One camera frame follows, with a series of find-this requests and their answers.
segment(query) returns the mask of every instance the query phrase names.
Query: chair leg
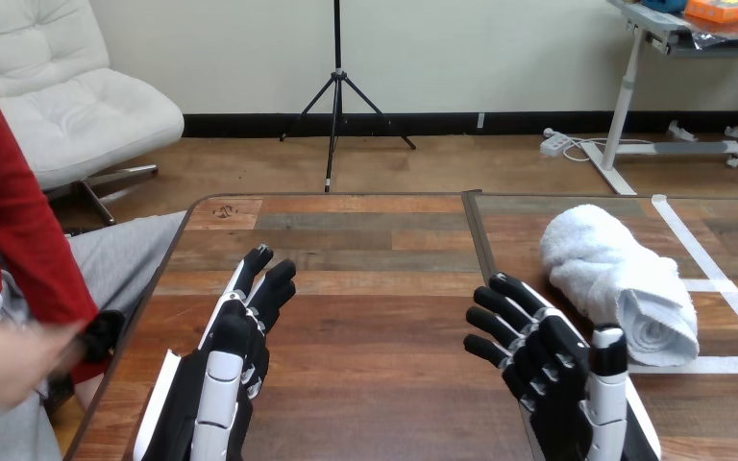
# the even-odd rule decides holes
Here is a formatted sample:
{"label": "chair leg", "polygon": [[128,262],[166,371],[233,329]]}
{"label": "chair leg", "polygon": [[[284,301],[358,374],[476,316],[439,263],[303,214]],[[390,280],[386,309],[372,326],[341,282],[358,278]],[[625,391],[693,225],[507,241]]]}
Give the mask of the chair leg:
{"label": "chair leg", "polygon": [[46,190],[44,191],[44,193],[46,194],[47,199],[49,199],[49,201],[51,202],[53,200],[69,195],[75,192],[75,189],[80,188],[84,195],[89,199],[90,202],[92,202],[94,207],[97,209],[97,212],[98,214],[100,214],[100,218],[103,220],[103,222],[107,226],[113,226],[116,223],[114,217],[111,216],[109,210],[106,209],[106,207],[100,202],[100,198],[97,196],[97,194],[94,193],[92,187],[106,184],[108,182],[154,176],[157,174],[157,171],[157,165],[123,168],[122,170],[117,170],[114,173],[108,173],[107,175],[102,176],[92,176],[86,178],[85,180],[75,181],[72,184],[62,185],[61,187]]}
{"label": "chair leg", "polygon": [[84,191],[84,195],[89,198],[89,201],[95,207],[97,213],[100,214],[100,219],[102,219],[107,226],[114,226],[115,224],[117,224],[117,221],[114,220],[114,216],[111,216],[109,210],[106,209],[105,206],[103,206],[103,204],[100,202],[100,198],[91,189],[88,180],[78,181],[77,184],[81,187],[81,190]]}
{"label": "chair leg", "polygon": [[135,166],[133,168],[123,168],[122,170],[117,170],[114,173],[109,173],[103,176],[92,176],[90,178],[86,178],[86,182],[88,182],[90,186],[95,187],[107,182],[154,176],[156,174],[157,165]]}

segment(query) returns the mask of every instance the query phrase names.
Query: white wall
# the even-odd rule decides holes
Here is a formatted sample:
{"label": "white wall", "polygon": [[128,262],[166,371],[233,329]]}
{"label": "white wall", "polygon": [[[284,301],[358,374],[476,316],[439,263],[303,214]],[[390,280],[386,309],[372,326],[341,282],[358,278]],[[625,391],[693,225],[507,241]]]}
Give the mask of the white wall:
{"label": "white wall", "polygon": [[[185,113],[298,112],[332,72],[332,0],[92,7],[112,68]],[[387,112],[612,110],[631,46],[604,0],[343,0],[341,10],[344,68]],[[637,88],[634,109],[738,109],[738,61],[647,48]],[[368,110],[346,92],[346,111]]]}

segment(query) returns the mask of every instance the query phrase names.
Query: tripod stand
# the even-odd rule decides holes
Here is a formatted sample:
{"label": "tripod stand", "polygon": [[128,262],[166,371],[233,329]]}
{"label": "tripod stand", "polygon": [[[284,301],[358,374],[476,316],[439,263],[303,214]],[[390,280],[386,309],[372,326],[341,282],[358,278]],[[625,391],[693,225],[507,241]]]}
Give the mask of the tripod stand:
{"label": "tripod stand", "polygon": [[366,104],[369,105],[372,110],[378,113],[379,116],[383,117],[383,120],[386,122],[386,125],[389,127],[389,131],[391,131],[393,134],[401,137],[403,141],[408,144],[408,147],[411,148],[411,150],[417,149],[417,146],[414,145],[404,134],[400,134],[395,128],[394,125],[392,125],[391,120],[389,120],[389,117],[386,116],[383,112],[381,112],[380,109],[378,109],[377,106],[375,106],[372,101],[369,100],[369,98],[366,97],[365,94],[363,94],[363,91],[360,91],[360,89],[351,81],[349,80],[349,77],[346,76],[346,72],[341,68],[341,2],[340,0],[333,0],[334,2],[334,10],[335,10],[335,71],[330,74],[330,79],[327,80],[327,83],[324,85],[323,88],[321,88],[321,91],[318,91],[318,94],[315,95],[314,98],[312,98],[312,101],[309,102],[307,105],[307,108],[304,109],[301,114],[293,121],[292,125],[290,125],[289,130],[287,130],[284,134],[282,134],[282,137],[279,139],[279,141],[284,141],[287,139],[290,134],[292,133],[293,129],[298,126],[299,122],[301,122],[302,118],[304,118],[305,115],[309,112],[310,109],[312,109],[312,106],[315,106],[315,103],[318,102],[319,99],[321,99],[321,96],[324,94],[327,89],[330,88],[332,84],[335,84],[335,97],[334,97],[334,103],[332,104],[332,132],[330,133],[330,156],[327,158],[327,180],[324,185],[324,192],[330,191],[330,181],[332,179],[332,156],[335,153],[335,140],[337,138],[337,128],[338,124],[345,121],[344,113],[343,113],[343,84],[345,83],[348,85],[351,89],[357,93],[358,96],[360,96],[360,99],[366,102]]}

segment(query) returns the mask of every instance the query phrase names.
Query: gray pants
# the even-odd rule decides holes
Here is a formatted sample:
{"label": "gray pants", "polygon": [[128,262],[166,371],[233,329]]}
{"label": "gray pants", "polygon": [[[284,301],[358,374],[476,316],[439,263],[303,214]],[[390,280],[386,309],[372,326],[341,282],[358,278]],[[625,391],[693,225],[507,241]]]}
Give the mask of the gray pants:
{"label": "gray pants", "polygon": [[[81,268],[89,293],[101,310],[130,313],[168,250],[182,222],[183,212],[136,219],[129,223],[72,237],[72,254]],[[28,307],[20,290],[5,275],[5,309],[15,319]],[[61,459],[55,432],[33,394],[16,408],[0,411],[0,461]]]}

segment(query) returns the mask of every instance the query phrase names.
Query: orange box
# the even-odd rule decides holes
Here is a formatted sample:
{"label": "orange box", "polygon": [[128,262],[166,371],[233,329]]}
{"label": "orange box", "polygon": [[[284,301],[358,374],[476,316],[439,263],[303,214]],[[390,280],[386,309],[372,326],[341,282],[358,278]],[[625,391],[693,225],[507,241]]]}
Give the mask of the orange box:
{"label": "orange box", "polygon": [[684,13],[719,24],[738,22],[738,0],[689,0]]}

